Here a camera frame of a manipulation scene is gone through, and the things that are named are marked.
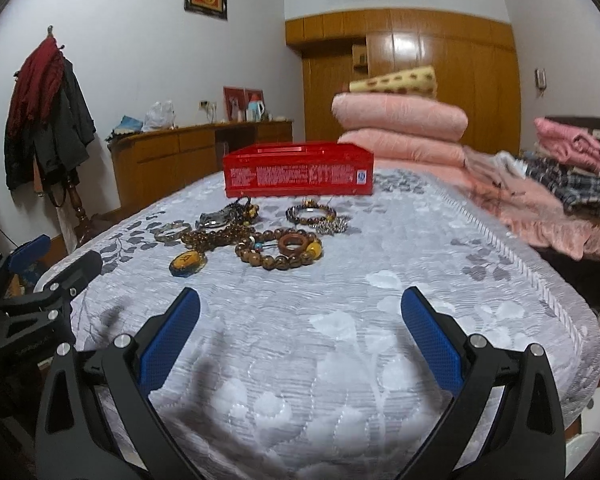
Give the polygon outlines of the wooden sideboard cabinet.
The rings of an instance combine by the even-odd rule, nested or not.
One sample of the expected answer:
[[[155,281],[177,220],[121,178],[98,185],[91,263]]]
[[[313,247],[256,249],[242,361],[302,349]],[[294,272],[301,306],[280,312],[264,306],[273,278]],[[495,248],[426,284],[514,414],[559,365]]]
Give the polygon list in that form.
[[[223,122],[134,133],[108,143],[125,216],[222,169],[251,144],[290,142],[292,121]]]

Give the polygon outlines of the plaid folded shirt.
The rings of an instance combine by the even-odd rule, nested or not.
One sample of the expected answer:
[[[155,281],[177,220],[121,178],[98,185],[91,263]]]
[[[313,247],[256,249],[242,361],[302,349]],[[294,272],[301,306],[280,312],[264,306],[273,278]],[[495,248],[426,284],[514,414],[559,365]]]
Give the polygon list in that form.
[[[522,160],[527,177],[557,198],[567,216],[600,219],[600,174],[532,152],[525,152]]]

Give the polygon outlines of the silver bangle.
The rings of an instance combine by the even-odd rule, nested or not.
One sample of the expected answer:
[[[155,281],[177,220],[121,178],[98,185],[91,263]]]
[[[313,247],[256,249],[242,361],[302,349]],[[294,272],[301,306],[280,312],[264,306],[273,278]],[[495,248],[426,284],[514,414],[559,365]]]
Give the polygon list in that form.
[[[197,230],[216,230],[222,229],[234,223],[236,219],[236,210],[225,207],[219,211],[210,212],[210,214],[201,214],[195,222]]]

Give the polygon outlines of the wooden wardrobe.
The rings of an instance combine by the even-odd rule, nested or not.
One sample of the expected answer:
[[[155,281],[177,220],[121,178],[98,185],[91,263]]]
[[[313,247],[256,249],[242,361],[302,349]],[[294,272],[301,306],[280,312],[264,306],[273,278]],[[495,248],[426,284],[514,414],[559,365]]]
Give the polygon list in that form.
[[[332,98],[349,82],[430,65],[438,99],[468,117],[463,143],[491,154],[520,149],[519,66],[509,24],[448,11],[341,11],[287,21],[286,44],[302,59],[306,140],[342,135]]]

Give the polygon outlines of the red photo frame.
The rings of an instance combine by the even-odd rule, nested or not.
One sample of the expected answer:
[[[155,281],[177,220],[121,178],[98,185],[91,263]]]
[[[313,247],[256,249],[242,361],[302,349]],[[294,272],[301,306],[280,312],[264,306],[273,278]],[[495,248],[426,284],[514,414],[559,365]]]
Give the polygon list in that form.
[[[223,98],[226,118],[229,122],[242,122],[246,109],[246,96],[243,88],[224,87]]]

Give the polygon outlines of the pink folded quilt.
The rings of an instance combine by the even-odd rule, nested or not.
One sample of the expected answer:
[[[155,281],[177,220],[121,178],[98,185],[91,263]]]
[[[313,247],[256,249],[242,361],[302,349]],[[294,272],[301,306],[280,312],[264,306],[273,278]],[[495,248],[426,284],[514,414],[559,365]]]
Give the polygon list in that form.
[[[461,108],[421,96],[389,93],[340,93],[332,114],[346,130],[381,129],[458,142],[468,127]]]
[[[460,144],[429,139],[426,136],[365,128],[343,133],[338,142],[355,144],[381,159],[456,168],[463,168],[466,162],[465,152]]]

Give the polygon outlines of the red metal tin box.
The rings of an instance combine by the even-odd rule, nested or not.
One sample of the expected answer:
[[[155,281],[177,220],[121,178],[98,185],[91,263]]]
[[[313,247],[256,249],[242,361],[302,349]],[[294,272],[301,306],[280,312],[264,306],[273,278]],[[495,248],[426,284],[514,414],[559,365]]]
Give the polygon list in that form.
[[[352,143],[262,143],[223,157],[229,198],[369,196],[374,154]]]

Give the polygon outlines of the wall light switch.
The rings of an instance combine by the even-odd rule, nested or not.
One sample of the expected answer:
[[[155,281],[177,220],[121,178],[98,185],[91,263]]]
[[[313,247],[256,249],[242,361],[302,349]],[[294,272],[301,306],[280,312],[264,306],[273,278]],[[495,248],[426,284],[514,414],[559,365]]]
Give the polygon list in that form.
[[[546,71],[544,68],[536,68],[534,70],[535,88],[540,93],[543,93],[547,88]]]

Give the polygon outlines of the silver flower brooch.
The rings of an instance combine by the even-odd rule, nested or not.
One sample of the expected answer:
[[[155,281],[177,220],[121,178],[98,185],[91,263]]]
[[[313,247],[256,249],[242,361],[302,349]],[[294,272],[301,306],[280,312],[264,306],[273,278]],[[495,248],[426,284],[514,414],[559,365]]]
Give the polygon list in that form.
[[[318,235],[335,235],[347,232],[349,219],[347,217],[323,218],[314,226]]]

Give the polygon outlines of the lower pink folded quilt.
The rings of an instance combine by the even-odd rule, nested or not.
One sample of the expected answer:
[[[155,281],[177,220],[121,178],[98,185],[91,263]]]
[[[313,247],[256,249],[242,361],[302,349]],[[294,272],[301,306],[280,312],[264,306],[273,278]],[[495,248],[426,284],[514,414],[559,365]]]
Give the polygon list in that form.
[[[460,144],[429,139],[426,136],[365,128],[343,133],[338,142],[355,144],[381,159],[456,168],[463,168],[466,162],[465,152]]]

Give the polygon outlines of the wooden coat rack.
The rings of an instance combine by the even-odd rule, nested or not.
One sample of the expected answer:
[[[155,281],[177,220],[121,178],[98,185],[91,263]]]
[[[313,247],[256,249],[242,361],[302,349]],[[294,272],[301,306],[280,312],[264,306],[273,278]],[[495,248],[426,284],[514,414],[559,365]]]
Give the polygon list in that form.
[[[62,240],[68,254],[71,254],[76,248],[84,245],[94,235],[94,224],[92,219],[87,215],[83,206],[80,194],[76,188],[79,183],[78,173],[75,169],[68,172],[62,181],[62,192],[64,192],[64,201],[57,205],[54,194],[50,194],[50,199],[56,208],[58,222],[60,225]],[[71,209],[76,216],[78,224],[73,226],[69,220],[67,206],[65,201],[68,200]]]

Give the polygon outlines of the red scarf on rack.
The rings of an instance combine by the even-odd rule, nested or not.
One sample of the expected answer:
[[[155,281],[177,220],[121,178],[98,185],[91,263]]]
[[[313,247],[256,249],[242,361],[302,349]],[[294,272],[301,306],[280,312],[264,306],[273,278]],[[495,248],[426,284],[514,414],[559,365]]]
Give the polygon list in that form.
[[[50,120],[64,76],[64,61],[53,35],[48,35],[24,60],[9,104],[6,136],[21,136],[25,128],[45,125]]]

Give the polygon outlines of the yellow amber pendant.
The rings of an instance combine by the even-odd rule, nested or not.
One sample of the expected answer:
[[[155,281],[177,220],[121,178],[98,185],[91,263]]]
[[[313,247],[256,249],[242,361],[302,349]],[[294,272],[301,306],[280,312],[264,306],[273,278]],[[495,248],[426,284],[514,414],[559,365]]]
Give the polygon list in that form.
[[[188,250],[171,261],[169,271],[176,278],[188,278],[202,270],[206,264],[207,257],[203,252]]]

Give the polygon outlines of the white electric kettle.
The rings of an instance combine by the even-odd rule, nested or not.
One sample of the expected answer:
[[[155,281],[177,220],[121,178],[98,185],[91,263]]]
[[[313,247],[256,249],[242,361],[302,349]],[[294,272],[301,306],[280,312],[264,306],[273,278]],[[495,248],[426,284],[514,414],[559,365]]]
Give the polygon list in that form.
[[[265,105],[260,99],[253,98],[247,106],[248,122],[260,122],[265,115]]]

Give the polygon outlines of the pink bed sheet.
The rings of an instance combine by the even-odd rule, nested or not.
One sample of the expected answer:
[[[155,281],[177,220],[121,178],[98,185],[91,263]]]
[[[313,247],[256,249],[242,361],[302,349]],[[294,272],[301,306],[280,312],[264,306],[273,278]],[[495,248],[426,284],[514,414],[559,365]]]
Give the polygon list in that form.
[[[432,174],[533,247],[553,248],[574,260],[600,258],[600,220],[566,214],[562,203],[532,180],[516,179],[516,192],[509,193],[476,179],[464,168],[386,158],[376,158],[375,167]]]

